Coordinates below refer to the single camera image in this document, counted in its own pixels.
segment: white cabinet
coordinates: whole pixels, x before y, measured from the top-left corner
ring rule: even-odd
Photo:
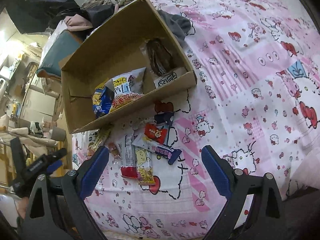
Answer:
[[[51,115],[43,114],[28,108],[22,109],[20,118],[29,122],[42,122],[42,119],[48,122],[52,121]]]
[[[22,110],[32,109],[46,115],[53,115],[55,102],[54,97],[28,89]]]

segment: bed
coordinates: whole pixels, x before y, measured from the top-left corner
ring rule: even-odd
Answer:
[[[117,121],[109,140],[132,129],[136,116],[173,106],[169,141],[181,158],[168,166],[153,155],[156,185],[149,187],[122,178],[110,163],[85,203],[108,237],[192,239],[207,233],[226,201],[201,162],[205,145],[247,174],[271,172],[283,200],[303,186],[292,175],[320,146],[320,39],[299,0],[151,1],[191,21],[184,50],[198,84]],[[72,140],[77,168],[90,132]]]

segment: metal screw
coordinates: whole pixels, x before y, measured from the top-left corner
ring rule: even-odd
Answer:
[[[273,179],[273,175],[271,173],[266,174],[267,179]]]
[[[38,179],[39,179],[39,180],[44,180],[44,178],[45,178],[45,175],[44,175],[44,174],[40,174],[40,175],[38,176]]]
[[[69,176],[74,176],[76,174],[76,170],[70,170],[67,173]]]
[[[241,169],[235,169],[235,174],[240,176],[243,174],[243,171]]]

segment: pink cloth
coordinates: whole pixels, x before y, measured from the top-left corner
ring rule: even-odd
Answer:
[[[66,16],[63,21],[66,23],[68,31],[71,32],[83,31],[93,27],[91,22],[78,14]]]
[[[151,1],[191,20],[185,53],[198,84],[115,122],[110,140],[119,143],[137,116],[174,110],[169,145],[182,154],[171,166],[152,154],[152,187],[122,178],[108,164],[86,205],[103,229],[196,238],[208,232],[226,201],[201,161],[206,145],[247,174],[271,172],[283,199],[301,186],[292,173],[320,146],[320,39],[298,0]],[[74,135],[76,145],[82,136]],[[86,158],[83,143],[75,152],[79,163]],[[250,203],[248,197],[236,226]]]

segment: cardboard box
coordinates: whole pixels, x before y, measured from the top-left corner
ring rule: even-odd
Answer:
[[[184,66],[187,72],[156,89],[146,70],[143,97],[96,119],[91,98],[95,87],[106,79],[148,66],[140,46],[158,37],[172,53],[177,66]],[[101,128],[157,100],[194,87],[197,79],[182,48],[151,2],[137,0],[111,17],[76,50],[62,67],[61,81],[68,130],[76,133]]]

